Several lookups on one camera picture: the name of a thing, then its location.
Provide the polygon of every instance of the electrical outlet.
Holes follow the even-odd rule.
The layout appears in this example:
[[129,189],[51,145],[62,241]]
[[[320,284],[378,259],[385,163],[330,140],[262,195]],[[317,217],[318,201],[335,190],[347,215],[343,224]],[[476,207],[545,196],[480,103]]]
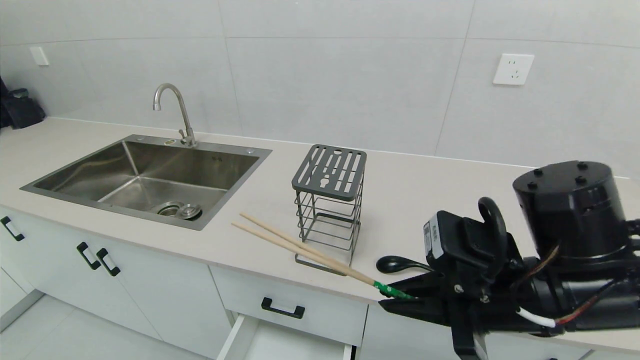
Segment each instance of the electrical outlet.
[[524,85],[533,65],[533,55],[502,54],[493,78],[494,84]]

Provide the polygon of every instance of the wire rack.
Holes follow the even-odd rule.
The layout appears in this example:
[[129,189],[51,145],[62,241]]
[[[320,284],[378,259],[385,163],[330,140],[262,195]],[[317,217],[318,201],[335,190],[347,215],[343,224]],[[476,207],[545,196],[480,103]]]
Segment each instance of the wire rack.
[[[314,145],[292,182],[302,242],[347,265],[360,233],[365,161],[362,151]],[[339,274],[301,256],[296,261]]]

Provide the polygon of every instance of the cabinet handle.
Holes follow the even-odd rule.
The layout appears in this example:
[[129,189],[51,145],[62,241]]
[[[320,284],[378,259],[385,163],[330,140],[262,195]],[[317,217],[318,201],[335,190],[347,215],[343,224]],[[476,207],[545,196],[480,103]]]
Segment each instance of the cabinet handle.
[[22,241],[24,239],[24,235],[23,234],[16,235],[16,234],[13,233],[13,231],[11,229],[9,229],[9,223],[11,222],[11,219],[9,217],[3,217],[2,219],[0,219],[0,222],[2,223],[4,228],[11,234],[11,236],[13,236],[15,241]]
[[92,263],[91,261],[89,261],[89,259],[86,258],[86,255],[84,254],[84,251],[86,249],[88,249],[88,248],[89,248],[89,245],[87,245],[84,241],[81,242],[80,245],[76,246],[76,249],[78,250],[78,252],[82,256],[82,258],[86,261],[87,265],[89,265],[91,270],[95,270],[95,269],[100,267],[100,262],[96,260],[96,261],[94,261]]
[[264,299],[262,299],[261,307],[266,311],[271,311],[276,314],[291,316],[292,318],[295,318],[295,319],[302,319],[302,316],[305,314],[305,308],[302,306],[296,306],[296,310],[293,313],[288,313],[287,311],[274,309],[273,307],[271,307],[271,303],[273,303],[273,300],[269,299],[268,297],[265,297]]
[[120,273],[120,268],[118,268],[117,266],[114,266],[113,268],[109,268],[109,265],[107,265],[107,263],[104,261],[104,257],[107,256],[108,254],[109,252],[104,247],[96,253],[96,255],[98,256],[98,259],[100,259],[100,262],[104,265],[104,268],[107,269],[107,271],[109,272],[109,275],[116,276]]

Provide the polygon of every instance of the light switch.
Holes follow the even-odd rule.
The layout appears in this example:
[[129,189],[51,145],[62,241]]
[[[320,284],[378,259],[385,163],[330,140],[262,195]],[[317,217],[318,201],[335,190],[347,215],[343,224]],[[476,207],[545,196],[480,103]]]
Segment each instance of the light switch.
[[533,65],[533,55],[502,54],[493,78],[494,84],[524,85]]
[[33,59],[36,61],[36,64],[39,66],[49,66],[49,60],[47,60],[47,55],[45,55],[44,50],[42,50],[39,46],[30,47],[31,55]]

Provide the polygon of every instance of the black spoon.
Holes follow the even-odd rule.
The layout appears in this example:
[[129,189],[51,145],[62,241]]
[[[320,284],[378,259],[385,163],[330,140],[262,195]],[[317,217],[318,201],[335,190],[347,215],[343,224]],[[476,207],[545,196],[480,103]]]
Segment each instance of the black spoon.
[[433,271],[433,269],[427,264],[419,263],[397,255],[387,255],[379,258],[376,262],[376,268],[383,274],[391,274],[408,268],[423,268],[427,271]]

